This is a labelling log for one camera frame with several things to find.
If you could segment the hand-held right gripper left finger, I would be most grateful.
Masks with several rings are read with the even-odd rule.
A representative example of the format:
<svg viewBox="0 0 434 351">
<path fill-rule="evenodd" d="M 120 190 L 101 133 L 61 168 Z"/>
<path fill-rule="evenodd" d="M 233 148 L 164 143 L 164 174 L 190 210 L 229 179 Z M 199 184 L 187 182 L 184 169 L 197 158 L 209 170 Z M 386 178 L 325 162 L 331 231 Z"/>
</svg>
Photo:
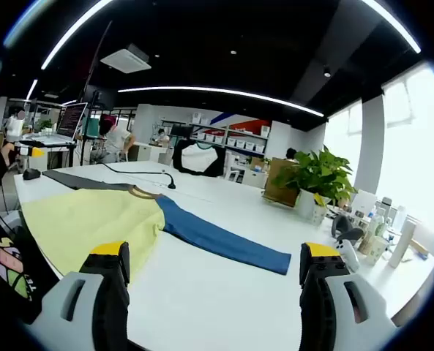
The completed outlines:
<svg viewBox="0 0 434 351">
<path fill-rule="evenodd" d="M 42 298 L 26 331 L 43 350 L 126 350 L 129 283 L 128 243 L 99 245 Z"/>
</svg>

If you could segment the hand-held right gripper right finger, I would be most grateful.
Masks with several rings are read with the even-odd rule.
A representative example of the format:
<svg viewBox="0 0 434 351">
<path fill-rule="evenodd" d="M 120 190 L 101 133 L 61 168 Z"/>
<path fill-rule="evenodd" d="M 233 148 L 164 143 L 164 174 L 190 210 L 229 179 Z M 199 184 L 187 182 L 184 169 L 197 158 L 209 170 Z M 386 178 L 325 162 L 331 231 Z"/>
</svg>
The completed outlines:
<svg viewBox="0 0 434 351">
<path fill-rule="evenodd" d="M 384 298 L 336 249 L 303 243 L 299 283 L 300 350 L 381 350 L 396 333 Z"/>
</svg>

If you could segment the person's left hand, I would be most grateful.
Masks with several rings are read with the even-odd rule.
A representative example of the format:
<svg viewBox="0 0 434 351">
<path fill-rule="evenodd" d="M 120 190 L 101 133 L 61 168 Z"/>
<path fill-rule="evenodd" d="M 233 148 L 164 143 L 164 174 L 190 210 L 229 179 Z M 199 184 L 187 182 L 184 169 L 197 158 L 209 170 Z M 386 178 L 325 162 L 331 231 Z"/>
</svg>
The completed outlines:
<svg viewBox="0 0 434 351">
<path fill-rule="evenodd" d="M 18 158 L 17 148 L 13 143 L 5 143 L 1 147 L 0 154 L 2 155 L 7 168 L 10 168 Z"/>
</svg>

